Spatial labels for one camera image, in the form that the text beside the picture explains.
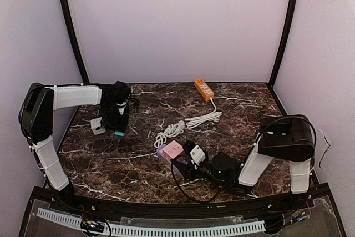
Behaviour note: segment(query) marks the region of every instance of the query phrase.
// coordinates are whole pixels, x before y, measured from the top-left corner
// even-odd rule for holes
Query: black frame pole
[[[60,3],[62,5],[65,24],[67,25],[67,31],[68,31],[70,43],[72,44],[75,60],[77,61],[80,75],[82,76],[84,83],[90,83],[87,70],[85,69],[83,57],[80,52],[77,36],[75,34],[72,16],[70,15],[69,2],[68,0],[60,0]]]
[[[296,0],[288,0],[287,13],[285,23],[283,25],[283,31],[281,35],[280,45],[278,46],[278,51],[275,59],[275,63],[273,65],[273,69],[271,72],[269,85],[273,87],[275,85],[275,81],[278,75],[278,71],[280,70],[283,54],[286,49],[288,34],[290,33],[293,13],[295,11]]]

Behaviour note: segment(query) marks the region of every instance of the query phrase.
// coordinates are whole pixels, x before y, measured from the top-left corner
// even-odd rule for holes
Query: power strip
[[[215,93],[211,90],[211,88],[205,83],[204,80],[198,79],[195,80],[195,87],[196,89],[200,92],[202,97],[206,100],[209,101],[211,98],[215,98]]]

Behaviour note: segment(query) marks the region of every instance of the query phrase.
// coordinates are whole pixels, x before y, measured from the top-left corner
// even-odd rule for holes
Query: pink power adapter
[[[163,148],[164,158],[171,162],[172,159],[176,158],[178,155],[182,154],[184,149],[177,141],[172,141],[166,147]],[[178,161],[183,161],[184,158],[181,157],[177,159]]]

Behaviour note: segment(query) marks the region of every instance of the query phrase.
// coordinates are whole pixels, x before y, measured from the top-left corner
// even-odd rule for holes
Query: coiled white cable
[[[160,132],[156,135],[154,147],[158,148],[166,143],[167,138],[173,138],[183,133],[185,129],[185,122],[183,120],[175,124],[170,124],[164,132]]]
[[[222,112],[217,111],[216,105],[213,102],[212,98],[210,98],[212,105],[214,106],[215,110],[212,111],[209,114],[203,115],[203,116],[198,116],[190,119],[185,119],[186,126],[188,129],[193,129],[199,125],[201,125],[203,122],[219,122],[220,121],[220,116],[222,116]]]

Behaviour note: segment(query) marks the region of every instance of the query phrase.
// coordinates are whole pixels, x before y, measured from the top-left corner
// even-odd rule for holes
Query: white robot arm
[[[106,129],[124,135],[128,124],[130,89],[125,83],[89,85],[42,85],[33,83],[22,105],[19,122],[40,169],[51,186],[62,191],[72,185],[63,171],[53,145],[53,111],[80,105],[100,105]]]
[[[187,163],[172,160],[185,179],[204,178],[220,188],[228,187],[236,195],[246,195],[274,158],[290,162],[291,192],[303,194],[309,189],[314,164],[316,131],[304,115],[270,117],[260,121],[260,131],[244,163],[219,152],[209,162],[207,152],[191,141],[183,145]],[[190,200],[173,178],[180,191]]]

